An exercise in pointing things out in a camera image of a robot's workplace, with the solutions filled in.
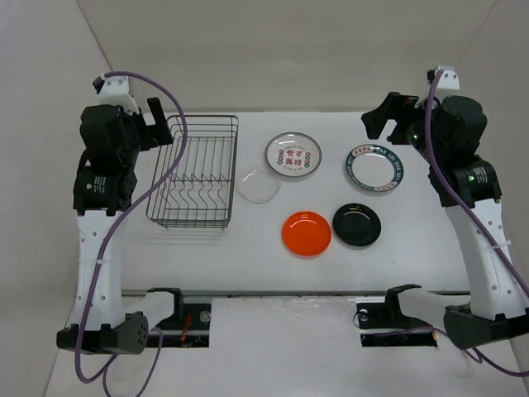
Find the white plate teal rim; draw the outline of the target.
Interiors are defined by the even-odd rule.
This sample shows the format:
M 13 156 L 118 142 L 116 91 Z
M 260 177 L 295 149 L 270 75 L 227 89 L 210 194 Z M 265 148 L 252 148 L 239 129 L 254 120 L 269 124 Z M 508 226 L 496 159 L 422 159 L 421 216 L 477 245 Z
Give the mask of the white plate teal rim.
M 352 149 L 346 157 L 345 169 L 357 187 L 373 193 L 396 189 L 404 177 L 404 166 L 398 155 L 375 144 Z

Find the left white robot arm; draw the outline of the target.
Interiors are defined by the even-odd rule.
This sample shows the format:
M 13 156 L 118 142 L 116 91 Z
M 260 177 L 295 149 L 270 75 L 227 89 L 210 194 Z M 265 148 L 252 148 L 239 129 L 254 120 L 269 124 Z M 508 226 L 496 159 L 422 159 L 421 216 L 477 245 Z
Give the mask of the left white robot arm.
M 138 355 L 149 339 L 144 309 L 126 313 L 121 296 L 123 227 L 136 188 L 142 151 L 171 145 L 174 138 L 158 98 L 154 118 L 122 105 L 99 104 L 81 114 L 82 152 L 74 181 L 79 231 L 79 277 L 73 316 L 56 334 L 56 345 L 83 354 Z

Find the clear glass plate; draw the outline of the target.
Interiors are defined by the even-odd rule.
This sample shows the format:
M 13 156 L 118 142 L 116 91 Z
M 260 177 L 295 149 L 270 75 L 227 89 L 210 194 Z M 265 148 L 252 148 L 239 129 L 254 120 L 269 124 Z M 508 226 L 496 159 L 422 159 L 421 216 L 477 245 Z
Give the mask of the clear glass plate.
M 280 190 L 281 181 L 261 168 L 245 170 L 236 179 L 236 192 L 247 202 L 268 203 Z

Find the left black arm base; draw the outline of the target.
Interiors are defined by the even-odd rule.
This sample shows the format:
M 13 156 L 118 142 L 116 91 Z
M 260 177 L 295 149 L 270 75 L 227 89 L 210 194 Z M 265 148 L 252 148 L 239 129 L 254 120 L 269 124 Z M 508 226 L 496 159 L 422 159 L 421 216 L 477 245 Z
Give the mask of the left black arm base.
M 163 348 L 209 347 L 210 304 L 185 304 L 183 315 L 176 314 L 157 325 L 163 332 Z

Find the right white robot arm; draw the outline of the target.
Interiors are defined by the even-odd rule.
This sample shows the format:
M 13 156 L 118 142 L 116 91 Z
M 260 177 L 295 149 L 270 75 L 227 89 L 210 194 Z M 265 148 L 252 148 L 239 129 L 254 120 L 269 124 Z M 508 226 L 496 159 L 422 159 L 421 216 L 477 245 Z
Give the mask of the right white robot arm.
M 388 137 L 410 145 L 427 161 L 428 178 L 458 238 L 469 280 L 467 304 L 443 304 L 416 286 L 408 286 L 382 305 L 384 320 L 402 325 L 441 306 L 441 324 L 461 349 L 511 339 L 528 332 L 528 286 L 513 267 L 502 226 L 501 189 L 493 166 L 476 151 L 487 126 L 475 100 L 448 96 L 428 99 L 391 92 L 362 115 L 367 137 Z

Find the orange plate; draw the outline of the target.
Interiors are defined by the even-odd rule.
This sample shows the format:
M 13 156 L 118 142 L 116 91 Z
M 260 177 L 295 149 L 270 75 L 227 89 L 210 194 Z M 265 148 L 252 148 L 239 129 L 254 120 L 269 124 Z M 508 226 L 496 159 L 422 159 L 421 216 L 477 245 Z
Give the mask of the orange plate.
M 332 231 L 328 221 L 312 211 L 290 215 L 281 232 L 284 245 L 297 256 L 319 256 L 331 244 Z

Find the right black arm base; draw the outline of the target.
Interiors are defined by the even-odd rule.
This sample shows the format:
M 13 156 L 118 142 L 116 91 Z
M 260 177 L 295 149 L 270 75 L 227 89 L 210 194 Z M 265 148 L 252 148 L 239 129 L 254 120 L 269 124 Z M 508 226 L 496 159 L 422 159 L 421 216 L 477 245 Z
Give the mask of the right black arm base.
M 355 321 L 361 330 L 362 347 L 437 347 L 435 333 L 428 329 L 400 333 L 426 327 L 427 323 L 397 314 L 386 303 L 358 303 Z

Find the white plate red characters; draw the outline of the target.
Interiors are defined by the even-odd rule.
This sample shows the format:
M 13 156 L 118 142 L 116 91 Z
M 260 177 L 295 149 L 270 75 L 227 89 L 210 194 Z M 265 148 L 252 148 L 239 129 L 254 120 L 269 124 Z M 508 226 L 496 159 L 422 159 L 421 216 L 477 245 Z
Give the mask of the white plate red characters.
M 304 178 L 313 174 L 322 162 L 322 149 L 310 136 L 284 132 L 275 136 L 264 150 L 272 171 L 286 178 Z

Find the black plate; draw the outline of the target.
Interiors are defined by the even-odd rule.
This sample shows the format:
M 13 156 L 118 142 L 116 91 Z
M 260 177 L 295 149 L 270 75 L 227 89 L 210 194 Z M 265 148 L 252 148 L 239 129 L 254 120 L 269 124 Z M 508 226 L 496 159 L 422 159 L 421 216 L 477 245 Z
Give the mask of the black plate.
M 367 247 L 379 238 L 382 224 L 377 213 L 361 203 L 339 207 L 332 219 L 336 236 L 348 246 Z

